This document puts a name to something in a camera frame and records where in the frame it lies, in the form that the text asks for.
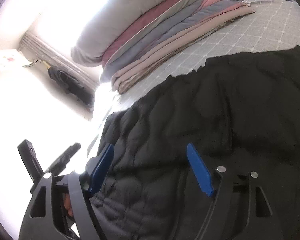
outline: stack of folded blankets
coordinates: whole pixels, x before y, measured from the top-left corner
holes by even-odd
[[[244,0],[108,0],[71,49],[103,66],[101,82],[126,92],[165,60],[254,10]]]

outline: bed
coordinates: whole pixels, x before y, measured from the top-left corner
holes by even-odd
[[[187,74],[204,66],[209,57],[241,51],[262,52],[300,45],[300,6],[295,0],[246,0],[255,13],[237,19],[212,35],[173,56],[122,95],[109,83],[98,87],[93,122],[98,129],[92,147],[98,147],[103,124],[109,114],[129,108],[169,75]]]

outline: blue gripper tip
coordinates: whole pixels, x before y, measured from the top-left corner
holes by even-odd
[[[211,197],[214,192],[211,174],[192,143],[187,146],[187,157],[202,192]]]

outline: beige blanket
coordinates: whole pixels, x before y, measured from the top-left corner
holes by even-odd
[[[212,30],[231,19],[254,12],[254,9],[250,8],[245,3],[242,3],[242,6],[238,9],[226,12],[211,20],[201,22],[191,28],[179,32],[151,49],[140,59],[116,72],[111,80],[113,91],[117,90],[119,94],[126,92],[136,82],[145,78],[165,60],[188,47],[193,41],[207,33],[211,34]]]

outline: blue plastic piece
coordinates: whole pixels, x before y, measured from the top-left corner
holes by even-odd
[[[109,144],[90,177],[90,186],[88,188],[88,192],[91,196],[100,191],[103,181],[105,180],[109,167],[112,163],[113,157],[114,148],[112,144]]]
[[[211,174],[192,143],[187,146],[187,157],[202,192],[205,192],[208,197],[212,197],[214,189]]]

